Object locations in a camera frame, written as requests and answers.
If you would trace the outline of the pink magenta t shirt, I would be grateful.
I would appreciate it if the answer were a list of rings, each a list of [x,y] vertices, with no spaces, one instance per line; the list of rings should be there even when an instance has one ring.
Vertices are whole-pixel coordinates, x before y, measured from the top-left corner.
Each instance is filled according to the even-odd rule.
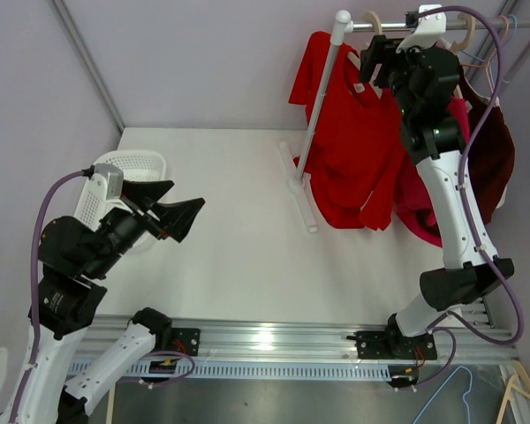
[[[442,246],[428,191],[408,154],[397,175],[394,201],[395,213],[409,231],[433,246]]]

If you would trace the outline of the red t shirt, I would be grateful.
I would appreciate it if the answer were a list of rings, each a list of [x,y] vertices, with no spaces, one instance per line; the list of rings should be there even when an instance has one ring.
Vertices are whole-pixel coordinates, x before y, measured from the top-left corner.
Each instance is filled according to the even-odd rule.
[[[314,201],[338,229],[385,230],[391,222],[398,173],[405,158],[401,115],[391,91],[359,80],[343,44],[306,161]]]

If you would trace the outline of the pink wire hanger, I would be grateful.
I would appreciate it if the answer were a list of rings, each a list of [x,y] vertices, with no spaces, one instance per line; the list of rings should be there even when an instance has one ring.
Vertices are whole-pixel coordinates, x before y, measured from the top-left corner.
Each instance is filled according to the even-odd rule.
[[[515,20],[512,15],[499,15],[498,18],[503,22],[503,29],[500,30],[500,34],[498,35],[498,37],[501,42],[501,45],[504,45],[506,43],[506,40],[511,38],[511,23],[518,23],[518,21]],[[498,66],[495,65],[495,61],[497,60],[497,54],[498,49],[496,48],[494,43],[492,43],[490,52],[487,53],[484,57],[471,55],[465,52],[464,50],[461,51],[461,55],[463,57],[469,57],[473,60],[472,63],[461,63],[462,67],[464,68],[464,71],[466,72],[466,78],[469,79],[468,73],[470,71],[474,71],[475,73],[480,72],[486,81],[488,94],[483,95],[483,97],[490,97],[493,94],[497,83],[497,77],[493,75],[494,69],[498,68]]]

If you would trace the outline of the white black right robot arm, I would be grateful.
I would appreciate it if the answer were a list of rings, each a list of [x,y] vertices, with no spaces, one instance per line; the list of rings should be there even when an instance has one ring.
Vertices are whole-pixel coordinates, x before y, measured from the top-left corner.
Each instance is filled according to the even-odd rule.
[[[428,191],[442,240],[443,267],[420,275],[420,294],[389,318],[382,335],[390,358],[412,359],[415,350],[432,347],[430,330],[496,289],[514,266],[488,240],[462,157],[466,141],[448,109],[459,80],[457,57],[401,43],[374,36],[360,53],[360,80],[388,88],[397,101],[401,141]]]

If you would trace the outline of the blue wire hanger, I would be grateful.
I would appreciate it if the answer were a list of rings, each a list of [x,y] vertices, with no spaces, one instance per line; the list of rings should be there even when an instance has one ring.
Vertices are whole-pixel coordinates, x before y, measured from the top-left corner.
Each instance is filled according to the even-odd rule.
[[[499,15],[499,19],[504,22],[504,30],[500,36],[501,45],[506,45],[518,30],[519,21],[516,15]],[[483,69],[490,92],[494,91],[497,78],[493,75],[493,65],[497,57],[497,49],[493,48],[491,53],[488,53],[484,58],[470,54],[466,49],[461,50],[460,53],[465,57],[470,57],[476,64],[465,64],[465,67]]]

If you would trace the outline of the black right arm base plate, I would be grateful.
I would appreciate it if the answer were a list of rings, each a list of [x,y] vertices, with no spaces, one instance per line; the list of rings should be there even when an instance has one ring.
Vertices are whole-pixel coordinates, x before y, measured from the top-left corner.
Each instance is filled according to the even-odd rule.
[[[436,360],[435,340],[430,335],[404,337],[389,331],[363,330],[347,337],[356,345],[362,360],[414,360],[417,353],[424,360]]]

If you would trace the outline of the beige wooden hanger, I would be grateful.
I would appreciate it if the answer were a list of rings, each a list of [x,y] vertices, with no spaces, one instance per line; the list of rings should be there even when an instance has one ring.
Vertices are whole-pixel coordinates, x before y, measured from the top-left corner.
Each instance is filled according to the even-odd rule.
[[[377,35],[381,35],[383,34],[383,31],[382,31],[382,22],[379,18],[379,16],[374,12],[374,11],[367,11],[366,13],[363,14],[362,16],[362,19],[368,23],[371,24],[374,32],[377,34]],[[349,61],[359,70],[360,69],[360,58],[352,53],[352,52],[349,52],[347,54],[347,58],[349,59]],[[375,83],[373,81],[370,82],[370,85],[371,87],[374,89],[376,95],[378,98],[381,98],[382,96],[382,90],[379,88],[379,87],[376,87],[375,86]]]
[[[473,41],[474,33],[476,30],[476,19],[471,14],[461,12],[458,15],[458,19],[461,20],[465,25],[466,31],[464,38],[461,41],[447,42],[441,39],[441,47],[447,49],[451,53],[457,55],[461,50],[467,48]]]

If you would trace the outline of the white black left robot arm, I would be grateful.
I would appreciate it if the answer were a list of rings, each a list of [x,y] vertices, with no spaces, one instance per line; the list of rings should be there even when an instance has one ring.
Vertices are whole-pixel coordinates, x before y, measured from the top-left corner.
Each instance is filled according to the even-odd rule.
[[[170,180],[124,181],[117,198],[125,207],[110,210],[97,230],[73,216],[61,216],[38,231],[35,257],[42,264],[42,279],[29,313],[30,345],[0,423],[86,423],[139,360],[190,357],[174,343],[171,318],[144,307],[100,358],[79,375],[67,376],[107,293],[100,281],[144,234],[181,242],[191,230],[205,201],[162,203],[173,185]]]

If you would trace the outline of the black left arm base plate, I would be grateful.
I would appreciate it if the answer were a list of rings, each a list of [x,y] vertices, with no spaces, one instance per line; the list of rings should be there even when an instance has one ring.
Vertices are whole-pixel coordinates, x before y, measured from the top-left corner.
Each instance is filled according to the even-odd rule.
[[[185,353],[196,357],[201,344],[201,330],[197,328],[173,328],[170,336],[163,343],[163,348],[168,351]]]

